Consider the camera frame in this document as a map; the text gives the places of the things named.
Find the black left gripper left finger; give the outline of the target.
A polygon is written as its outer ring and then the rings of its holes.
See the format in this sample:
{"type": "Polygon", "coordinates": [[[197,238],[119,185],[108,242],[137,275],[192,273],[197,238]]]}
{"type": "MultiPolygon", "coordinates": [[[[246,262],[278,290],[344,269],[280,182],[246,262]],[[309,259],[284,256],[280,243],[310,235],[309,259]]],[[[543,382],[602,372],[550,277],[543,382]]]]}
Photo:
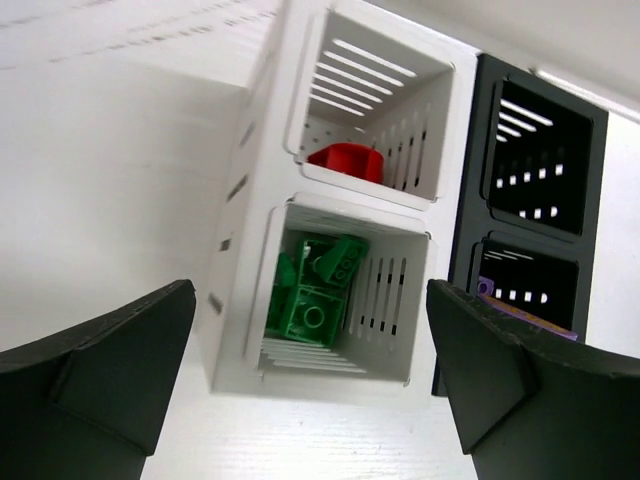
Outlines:
{"type": "Polygon", "coordinates": [[[157,448],[196,295],[176,280],[1,354],[4,479],[138,479],[157,448]]]}

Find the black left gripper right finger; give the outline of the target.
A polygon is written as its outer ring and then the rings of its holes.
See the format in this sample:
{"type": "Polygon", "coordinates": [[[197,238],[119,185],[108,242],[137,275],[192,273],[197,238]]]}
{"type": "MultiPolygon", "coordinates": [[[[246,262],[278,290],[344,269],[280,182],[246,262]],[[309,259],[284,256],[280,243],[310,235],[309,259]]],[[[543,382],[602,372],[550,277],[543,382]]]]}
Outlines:
{"type": "Polygon", "coordinates": [[[509,317],[444,280],[429,282],[426,308],[478,478],[638,478],[638,359],[509,317]]]}

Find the purple butterfly lego brick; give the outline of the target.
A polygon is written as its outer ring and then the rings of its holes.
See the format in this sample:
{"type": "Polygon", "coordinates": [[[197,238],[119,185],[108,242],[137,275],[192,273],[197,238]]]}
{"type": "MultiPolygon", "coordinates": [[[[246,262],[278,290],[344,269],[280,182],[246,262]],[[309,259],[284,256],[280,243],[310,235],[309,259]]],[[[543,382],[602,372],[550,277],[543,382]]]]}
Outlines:
{"type": "Polygon", "coordinates": [[[567,330],[565,328],[562,328],[558,325],[555,325],[549,321],[546,321],[540,317],[537,317],[529,312],[526,312],[524,310],[521,310],[517,307],[514,307],[512,305],[509,305],[505,302],[502,302],[501,300],[495,299],[493,297],[490,297],[486,294],[479,294],[478,297],[484,301],[485,303],[487,303],[488,305],[490,305],[492,308],[506,314],[509,315],[513,318],[519,319],[521,321],[524,321],[526,323],[529,323],[531,325],[540,327],[546,331],[549,331],[551,333],[554,333],[556,335],[559,335],[563,338],[566,338],[568,340],[572,340],[572,341],[576,341],[578,339],[578,334],[571,331],[571,330],[567,330]]]}

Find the purple round lego brick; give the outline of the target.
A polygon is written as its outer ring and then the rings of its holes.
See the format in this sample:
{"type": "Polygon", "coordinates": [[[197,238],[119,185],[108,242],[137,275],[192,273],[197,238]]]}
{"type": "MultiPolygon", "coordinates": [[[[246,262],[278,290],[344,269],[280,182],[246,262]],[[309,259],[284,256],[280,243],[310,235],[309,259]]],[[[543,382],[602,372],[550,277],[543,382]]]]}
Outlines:
{"type": "Polygon", "coordinates": [[[495,282],[487,277],[479,276],[477,282],[477,294],[491,296],[494,292],[495,282]]]}

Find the green lego plate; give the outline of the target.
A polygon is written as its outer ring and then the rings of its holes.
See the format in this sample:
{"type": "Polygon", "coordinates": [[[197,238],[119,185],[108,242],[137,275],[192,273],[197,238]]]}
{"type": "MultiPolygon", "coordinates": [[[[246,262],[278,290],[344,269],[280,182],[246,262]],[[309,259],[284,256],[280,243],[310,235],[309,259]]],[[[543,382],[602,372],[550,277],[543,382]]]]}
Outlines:
{"type": "Polygon", "coordinates": [[[295,231],[281,252],[294,264],[297,282],[276,287],[273,282],[265,334],[331,347],[346,305],[346,289],[325,283],[313,270],[314,261],[337,241],[335,237],[295,231]]]}

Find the green stepped lego brick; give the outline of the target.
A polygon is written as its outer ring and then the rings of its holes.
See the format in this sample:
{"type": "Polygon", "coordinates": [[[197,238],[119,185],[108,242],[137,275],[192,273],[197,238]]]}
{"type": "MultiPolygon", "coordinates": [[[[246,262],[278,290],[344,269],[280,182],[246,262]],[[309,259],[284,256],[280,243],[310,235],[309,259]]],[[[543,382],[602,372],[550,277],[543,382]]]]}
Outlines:
{"type": "Polygon", "coordinates": [[[314,272],[327,284],[346,287],[366,256],[369,244],[359,237],[343,235],[314,261],[314,272]]]}

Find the red flower lego brick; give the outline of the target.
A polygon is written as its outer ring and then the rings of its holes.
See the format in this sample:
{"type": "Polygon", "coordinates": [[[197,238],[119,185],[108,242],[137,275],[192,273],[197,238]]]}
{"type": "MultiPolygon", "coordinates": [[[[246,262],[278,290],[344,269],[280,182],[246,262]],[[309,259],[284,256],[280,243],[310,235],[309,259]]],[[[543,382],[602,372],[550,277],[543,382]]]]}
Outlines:
{"type": "Polygon", "coordinates": [[[383,183],[384,156],[365,145],[334,143],[309,155],[307,162],[372,183],[383,183]]]}

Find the green small lego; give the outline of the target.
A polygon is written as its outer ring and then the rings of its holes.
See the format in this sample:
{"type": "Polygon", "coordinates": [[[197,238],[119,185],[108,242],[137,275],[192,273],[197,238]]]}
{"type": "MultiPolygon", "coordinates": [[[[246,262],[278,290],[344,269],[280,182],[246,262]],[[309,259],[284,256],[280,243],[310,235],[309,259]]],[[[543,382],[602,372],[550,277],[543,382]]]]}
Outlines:
{"type": "Polygon", "coordinates": [[[297,273],[291,257],[281,252],[278,255],[274,285],[280,288],[293,287],[297,282],[297,273]]]}

